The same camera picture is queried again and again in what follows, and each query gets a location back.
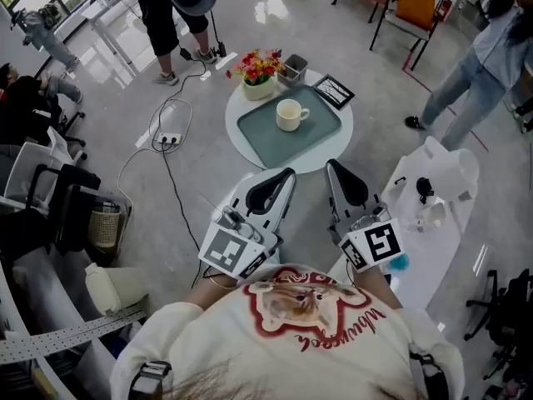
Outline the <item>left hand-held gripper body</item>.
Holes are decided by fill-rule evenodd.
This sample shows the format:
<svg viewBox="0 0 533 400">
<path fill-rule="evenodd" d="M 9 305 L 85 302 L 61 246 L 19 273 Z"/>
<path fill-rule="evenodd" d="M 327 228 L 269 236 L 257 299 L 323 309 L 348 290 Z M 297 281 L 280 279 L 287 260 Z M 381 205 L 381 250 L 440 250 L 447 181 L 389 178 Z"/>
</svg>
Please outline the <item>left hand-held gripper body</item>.
<svg viewBox="0 0 533 400">
<path fill-rule="evenodd" d="M 198 258 L 207 266 L 236 280 L 248 279 L 267 259 L 275 255 L 283 243 L 279 236 L 279 226 L 291 202 L 290 199 L 283 214 L 249 213 L 246 195 L 254 176 L 239 183 L 229 204 L 222 209 L 221 216 L 210 223 L 198 254 Z"/>
</svg>

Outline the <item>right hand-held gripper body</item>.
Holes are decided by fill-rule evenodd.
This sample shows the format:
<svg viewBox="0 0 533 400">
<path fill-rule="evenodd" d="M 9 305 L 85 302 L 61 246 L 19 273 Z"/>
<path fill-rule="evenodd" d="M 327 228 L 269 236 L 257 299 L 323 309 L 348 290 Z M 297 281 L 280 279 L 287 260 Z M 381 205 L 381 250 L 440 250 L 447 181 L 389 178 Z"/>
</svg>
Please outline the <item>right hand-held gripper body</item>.
<svg viewBox="0 0 533 400">
<path fill-rule="evenodd" d="M 387 204 L 379 195 L 372 195 L 368 188 L 366 204 L 350 206 L 342 198 L 334 198 L 328 163 L 326 180 L 332 210 L 328 231 L 333 243 L 339 247 L 356 272 L 362 273 L 388 263 L 404 253 L 399 222 L 391 216 Z"/>
</svg>

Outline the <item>grey-green serving tray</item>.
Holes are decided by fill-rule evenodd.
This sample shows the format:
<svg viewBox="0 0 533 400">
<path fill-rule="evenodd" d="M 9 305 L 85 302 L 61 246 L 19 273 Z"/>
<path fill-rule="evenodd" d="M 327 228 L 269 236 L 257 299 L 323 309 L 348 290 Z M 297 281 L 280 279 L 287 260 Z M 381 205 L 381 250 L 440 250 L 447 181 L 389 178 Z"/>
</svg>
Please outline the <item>grey-green serving tray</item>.
<svg viewBox="0 0 533 400">
<path fill-rule="evenodd" d="M 285 99 L 310 110 L 310 116 L 293 132 L 284 132 L 276 124 L 277 104 Z M 300 85 L 242 115 L 237 127 L 261 163 L 277 168 L 337 133 L 341 119 L 312 87 Z"/>
</svg>

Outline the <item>cream ceramic mug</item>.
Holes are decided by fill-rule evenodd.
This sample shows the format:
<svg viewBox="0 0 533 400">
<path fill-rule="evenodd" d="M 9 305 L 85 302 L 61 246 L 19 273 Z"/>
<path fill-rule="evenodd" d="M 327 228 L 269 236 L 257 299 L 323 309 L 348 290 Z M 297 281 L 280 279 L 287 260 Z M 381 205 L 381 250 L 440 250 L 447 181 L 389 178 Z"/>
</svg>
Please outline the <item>cream ceramic mug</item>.
<svg viewBox="0 0 533 400">
<path fill-rule="evenodd" d="M 309 117 L 310 110 L 294 99 L 283 99 L 276 106 L 276 125 L 284 132 L 296 131 Z"/>
</svg>

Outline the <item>person's right forearm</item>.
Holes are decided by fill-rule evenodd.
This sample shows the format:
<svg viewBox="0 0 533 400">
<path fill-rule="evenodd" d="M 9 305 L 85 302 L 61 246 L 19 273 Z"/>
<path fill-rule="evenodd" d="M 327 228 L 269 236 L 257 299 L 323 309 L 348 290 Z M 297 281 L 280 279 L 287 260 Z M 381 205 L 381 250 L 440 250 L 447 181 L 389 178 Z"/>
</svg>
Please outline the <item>person's right forearm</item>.
<svg viewBox="0 0 533 400">
<path fill-rule="evenodd" d="M 402 304 L 390 288 L 384 274 L 378 266 L 371 267 L 365 272 L 355 272 L 355 285 L 372 294 L 391 309 L 401 309 Z"/>
</svg>

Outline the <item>person's left forearm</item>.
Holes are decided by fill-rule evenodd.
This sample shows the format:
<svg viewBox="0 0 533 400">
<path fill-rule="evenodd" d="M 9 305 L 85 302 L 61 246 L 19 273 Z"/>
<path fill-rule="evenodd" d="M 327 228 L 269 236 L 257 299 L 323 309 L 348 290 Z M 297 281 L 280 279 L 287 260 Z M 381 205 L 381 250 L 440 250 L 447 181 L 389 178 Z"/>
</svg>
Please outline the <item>person's left forearm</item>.
<svg viewBox="0 0 533 400">
<path fill-rule="evenodd" d="M 214 303 L 224 298 L 237 287 L 237 280 L 225 274 L 208 276 L 199 281 L 183 300 L 207 310 Z"/>
</svg>

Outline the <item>white curved counter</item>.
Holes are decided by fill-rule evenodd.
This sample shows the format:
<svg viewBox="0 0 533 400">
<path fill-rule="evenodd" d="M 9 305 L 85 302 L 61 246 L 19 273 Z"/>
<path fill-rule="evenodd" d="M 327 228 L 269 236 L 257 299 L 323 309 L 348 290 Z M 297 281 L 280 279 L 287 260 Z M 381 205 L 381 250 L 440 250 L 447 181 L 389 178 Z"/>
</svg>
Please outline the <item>white curved counter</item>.
<svg viewBox="0 0 533 400">
<path fill-rule="evenodd" d="M 400 159 L 381 194 L 391 216 L 400 224 L 404 253 L 410 260 L 403 272 L 391 271 L 386 265 L 382 268 L 390 273 L 391 288 L 400 301 L 407 307 L 420 309 L 426 308 L 441 284 L 459 247 L 475 200 L 445 202 L 435 194 L 423 205 L 416 191 L 416 181 L 427 178 L 429 161 L 430 155 L 423 143 Z M 395 180 L 401 177 L 406 177 L 406 182 L 395 185 Z M 409 221 L 422 218 L 423 211 L 438 202 L 444 203 L 446 208 L 446 219 L 439 227 L 426 225 L 426 230 L 419 233 L 406 229 Z"/>
</svg>

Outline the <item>small black desk gadget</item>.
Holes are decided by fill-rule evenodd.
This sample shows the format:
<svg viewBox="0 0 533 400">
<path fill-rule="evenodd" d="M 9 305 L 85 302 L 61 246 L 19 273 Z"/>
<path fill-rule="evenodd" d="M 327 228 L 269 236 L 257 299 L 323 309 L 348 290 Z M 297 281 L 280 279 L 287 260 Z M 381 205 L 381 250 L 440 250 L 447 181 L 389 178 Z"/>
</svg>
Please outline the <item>small black desk gadget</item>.
<svg viewBox="0 0 533 400">
<path fill-rule="evenodd" d="M 423 205 L 426 205 L 427 199 L 435 195 L 435 191 L 431 186 L 431 182 L 426 177 L 420 177 L 416 181 L 416 191 L 419 194 L 419 200 Z"/>
</svg>

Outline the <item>small white mug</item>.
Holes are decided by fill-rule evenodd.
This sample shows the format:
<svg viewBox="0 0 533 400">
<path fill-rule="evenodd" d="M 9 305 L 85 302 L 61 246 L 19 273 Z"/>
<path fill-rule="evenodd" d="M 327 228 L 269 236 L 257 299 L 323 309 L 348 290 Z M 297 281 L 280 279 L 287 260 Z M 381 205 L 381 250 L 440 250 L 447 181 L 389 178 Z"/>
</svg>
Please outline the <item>small white mug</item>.
<svg viewBox="0 0 533 400">
<path fill-rule="evenodd" d="M 439 227 L 446 219 L 445 204 L 436 202 L 427 207 L 422 213 L 422 219 L 427 226 Z"/>
</svg>

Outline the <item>round white side table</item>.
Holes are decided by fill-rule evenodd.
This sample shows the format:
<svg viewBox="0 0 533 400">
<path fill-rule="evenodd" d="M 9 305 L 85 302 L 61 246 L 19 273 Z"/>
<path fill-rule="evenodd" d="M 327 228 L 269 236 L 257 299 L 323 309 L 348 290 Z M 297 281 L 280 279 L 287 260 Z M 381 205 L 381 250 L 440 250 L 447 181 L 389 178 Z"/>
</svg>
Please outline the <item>round white side table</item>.
<svg viewBox="0 0 533 400">
<path fill-rule="evenodd" d="M 322 74 L 309 69 L 306 71 L 304 82 L 301 82 L 292 88 L 287 88 L 281 85 L 279 82 L 275 82 L 273 93 L 259 101 L 247 100 L 242 92 L 242 87 L 237 87 L 229 98 L 225 114 L 227 134 L 237 151 L 255 166 L 261 169 L 270 169 L 261 163 L 251 145 L 237 127 L 237 119 L 251 110 L 261 106 L 263 103 L 280 96 L 287 90 L 293 89 L 300 85 L 312 87 L 322 77 L 324 77 Z M 341 129 L 337 133 L 331 135 L 325 141 L 317 144 L 309 151 L 278 168 L 289 167 L 298 174 L 315 172 L 316 170 L 324 168 L 328 160 L 340 157 L 345 151 L 353 134 L 353 111 L 351 110 L 351 106 L 349 104 L 347 104 L 341 111 L 338 111 L 328 102 L 326 103 L 341 119 Z"/>
</svg>

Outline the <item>cream pot of red flowers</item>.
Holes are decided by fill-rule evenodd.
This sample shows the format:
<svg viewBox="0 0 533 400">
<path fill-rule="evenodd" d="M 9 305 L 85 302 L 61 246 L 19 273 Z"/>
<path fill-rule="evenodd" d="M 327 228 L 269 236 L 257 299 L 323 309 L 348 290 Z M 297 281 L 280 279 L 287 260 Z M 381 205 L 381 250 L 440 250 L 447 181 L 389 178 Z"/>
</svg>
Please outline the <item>cream pot of red flowers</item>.
<svg viewBox="0 0 533 400">
<path fill-rule="evenodd" d="M 275 78 L 285 70 L 280 48 L 261 52 L 254 49 L 244 54 L 233 69 L 226 70 L 227 78 L 241 78 L 242 92 L 249 101 L 259 101 L 274 91 Z"/>
</svg>

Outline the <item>person's white printed t-shirt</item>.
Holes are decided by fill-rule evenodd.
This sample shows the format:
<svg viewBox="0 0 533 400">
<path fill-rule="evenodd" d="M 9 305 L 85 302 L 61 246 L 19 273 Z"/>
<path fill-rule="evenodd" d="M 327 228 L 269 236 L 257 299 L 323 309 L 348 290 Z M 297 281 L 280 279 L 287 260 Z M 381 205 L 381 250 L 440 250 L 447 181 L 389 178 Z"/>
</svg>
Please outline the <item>person's white printed t-shirt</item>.
<svg viewBox="0 0 533 400">
<path fill-rule="evenodd" d="M 465 372 L 425 312 L 265 264 L 207 310 L 154 312 L 110 386 L 112 400 L 461 400 Z"/>
</svg>

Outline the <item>black office chair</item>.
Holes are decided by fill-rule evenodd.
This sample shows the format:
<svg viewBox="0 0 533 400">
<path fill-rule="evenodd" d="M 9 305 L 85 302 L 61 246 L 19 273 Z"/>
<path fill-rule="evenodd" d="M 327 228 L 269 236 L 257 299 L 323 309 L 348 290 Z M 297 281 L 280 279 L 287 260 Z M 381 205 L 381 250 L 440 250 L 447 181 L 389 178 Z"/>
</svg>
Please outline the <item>black office chair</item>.
<svg viewBox="0 0 533 400">
<path fill-rule="evenodd" d="M 511 362 L 519 346 L 533 342 L 533 274 L 524 270 L 511 279 L 506 287 L 498 285 L 498 272 L 491 269 L 486 274 L 486 289 L 490 291 L 487 301 L 469 299 L 468 308 L 483 308 L 485 313 L 476 327 L 467 332 L 463 339 L 470 341 L 480 330 L 488 332 L 491 341 L 498 347 L 492 354 L 496 365 L 483 376 L 485 381 L 492 378 Z"/>
<path fill-rule="evenodd" d="M 87 153 L 85 152 L 85 147 L 87 145 L 86 141 L 74 137 L 70 134 L 75 122 L 78 119 L 84 119 L 86 113 L 83 111 L 77 110 L 71 117 L 68 117 L 65 112 L 62 112 L 62 115 L 59 117 L 58 128 L 60 136 L 67 141 L 67 143 L 77 144 L 79 146 L 78 153 L 73 159 L 76 164 L 83 163 L 87 160 Z"/>
</svg>

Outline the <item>white work table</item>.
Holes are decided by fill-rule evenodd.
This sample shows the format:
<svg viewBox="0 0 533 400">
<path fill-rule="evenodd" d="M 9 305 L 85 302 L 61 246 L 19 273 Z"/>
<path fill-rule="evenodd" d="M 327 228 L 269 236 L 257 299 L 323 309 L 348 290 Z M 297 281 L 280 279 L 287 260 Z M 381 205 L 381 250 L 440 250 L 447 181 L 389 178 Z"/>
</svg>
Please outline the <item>white work table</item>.
<svg viewBox="0 0 533 400">
<path fill-rule="evenodd" d="M 127 44 L 127 40 L 134 37 L 138 21 L 134 6 L 133 0 L 94 0 L 81 16 L 111 54 L 129 72 L 138 74 L 131 56 L 133 45 Z"/>
</svg>

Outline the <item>black picture frame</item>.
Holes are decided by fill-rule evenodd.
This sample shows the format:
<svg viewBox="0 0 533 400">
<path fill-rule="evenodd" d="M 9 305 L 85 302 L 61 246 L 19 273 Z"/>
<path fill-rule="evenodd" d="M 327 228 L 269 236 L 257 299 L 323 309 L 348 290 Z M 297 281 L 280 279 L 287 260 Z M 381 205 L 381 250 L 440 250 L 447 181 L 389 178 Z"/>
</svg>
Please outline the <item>black picture frame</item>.
<svg viewBox="0 0 533 400">
<path fill-rule="evenodd" d="M 338 82 L 330 74 L 322 77 L 312 88 L 338 111 L 341 111 L 355 97 L 355 94 L 351 90 Z"/>
</svg>

